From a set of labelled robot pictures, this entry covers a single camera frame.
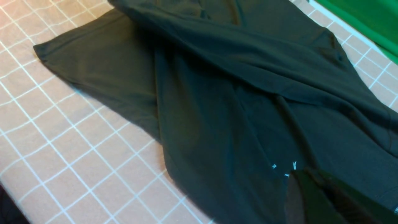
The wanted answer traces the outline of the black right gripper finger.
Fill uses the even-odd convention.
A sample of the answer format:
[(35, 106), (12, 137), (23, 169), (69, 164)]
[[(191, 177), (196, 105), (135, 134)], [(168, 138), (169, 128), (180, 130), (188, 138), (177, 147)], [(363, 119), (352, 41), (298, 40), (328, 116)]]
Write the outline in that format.
[(287, 224), (396, 224), (397, 213), (333, 175), (293, 170), (285, 200)]

